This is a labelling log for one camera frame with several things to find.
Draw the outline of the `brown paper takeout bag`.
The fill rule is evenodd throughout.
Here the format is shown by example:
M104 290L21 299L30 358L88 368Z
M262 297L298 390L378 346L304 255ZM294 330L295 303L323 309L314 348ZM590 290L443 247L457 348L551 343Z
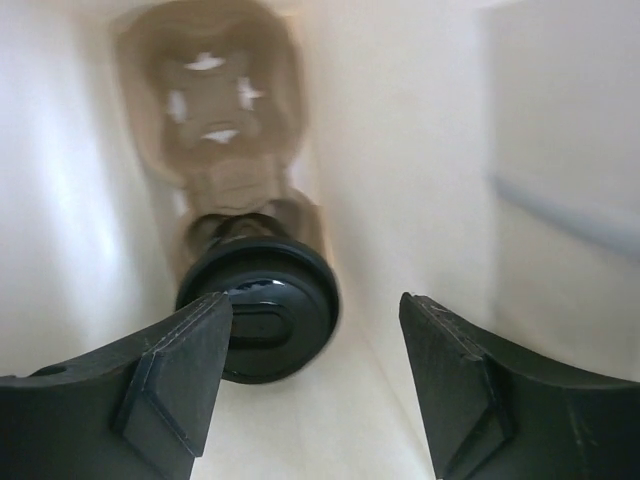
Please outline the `brown paper takeout bag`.
M123 16L1 5L1 379L182 308L184 194L140 159ZM332 339L267 384L223 371L188 479L439 479L399 321L427 296L539 355L639 385L639 5L260 1L300 54L291 167L320 209Z

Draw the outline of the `black coffee cup lid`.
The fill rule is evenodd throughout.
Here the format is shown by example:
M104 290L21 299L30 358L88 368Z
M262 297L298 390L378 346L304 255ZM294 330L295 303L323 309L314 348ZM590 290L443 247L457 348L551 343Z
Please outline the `black coffee cup lid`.
M288 378L332 339L340 294L332 268L292 239L250 237L209 249L180 282L182 308L212 292L228 296L233 321L223 377L238 384Z

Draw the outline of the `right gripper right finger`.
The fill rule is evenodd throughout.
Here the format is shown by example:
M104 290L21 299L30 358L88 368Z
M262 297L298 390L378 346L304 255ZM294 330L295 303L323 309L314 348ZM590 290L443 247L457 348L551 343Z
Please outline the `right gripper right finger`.
M539 355L427 296L399 321L439 479L636 479L639 385Z

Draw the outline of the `grey paper coffee cup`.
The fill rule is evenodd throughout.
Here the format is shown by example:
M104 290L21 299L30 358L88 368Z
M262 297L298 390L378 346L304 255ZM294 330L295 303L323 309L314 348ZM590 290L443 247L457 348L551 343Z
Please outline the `grey paper coffee cup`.
M196 219L188 228L187 245L201 253L237 238L279 235L282 225L274 218L256 212L224 216L208 214Z

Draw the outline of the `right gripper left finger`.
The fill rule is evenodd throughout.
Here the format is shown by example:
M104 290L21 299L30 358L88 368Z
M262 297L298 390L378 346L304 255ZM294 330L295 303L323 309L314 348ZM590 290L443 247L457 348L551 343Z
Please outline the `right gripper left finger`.
M4 479L188 479L232 321L225 294L30 376L1 379Z

